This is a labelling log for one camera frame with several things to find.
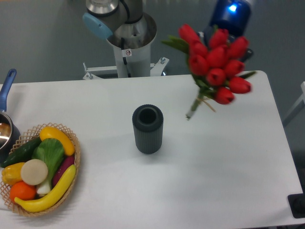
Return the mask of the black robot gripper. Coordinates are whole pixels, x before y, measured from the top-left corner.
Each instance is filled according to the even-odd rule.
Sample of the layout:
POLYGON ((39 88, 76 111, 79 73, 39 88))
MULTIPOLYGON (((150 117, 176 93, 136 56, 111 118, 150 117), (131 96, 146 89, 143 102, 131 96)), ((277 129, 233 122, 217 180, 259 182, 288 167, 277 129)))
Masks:
POLYGON ((227 29, 228 41, 243 36, 252 13, 252 0, 218 0, 208 26, 203 31, 203 41, 208 45, 215 28, 227 29))

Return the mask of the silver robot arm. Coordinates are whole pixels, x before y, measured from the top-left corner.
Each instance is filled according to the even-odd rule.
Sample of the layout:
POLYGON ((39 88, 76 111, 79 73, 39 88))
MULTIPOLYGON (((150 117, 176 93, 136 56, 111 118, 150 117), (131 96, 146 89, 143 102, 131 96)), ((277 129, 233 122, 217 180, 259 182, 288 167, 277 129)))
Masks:
MULTIPOLYGON (((82 19, 88 30, 113 48, 116 66, 151 67, 151 43, 157 34, 155 20, 143 11, 142 0, 88 0, 82 19)), ((244 34, 251 15, 247 0, 219 0, 209 24, 194 31, 184 24, 179 28, 183 40, 199 39, 209 48, 221 41, 237 41, 244 34)))

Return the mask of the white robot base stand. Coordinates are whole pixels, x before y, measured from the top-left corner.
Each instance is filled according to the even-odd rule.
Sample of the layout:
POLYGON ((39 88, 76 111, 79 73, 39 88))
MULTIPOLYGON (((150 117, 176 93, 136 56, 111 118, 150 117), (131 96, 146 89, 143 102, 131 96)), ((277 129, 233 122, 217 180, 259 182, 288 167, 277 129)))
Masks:
POLYGON ((151 45, 137 49, 122 49, 113 46, 114 66, 87 67, 83 63, 84 80, 102 78, 132 78, 148 76, 165 76, 169 59, 161 57, 157 62, 151 62, 151 45))

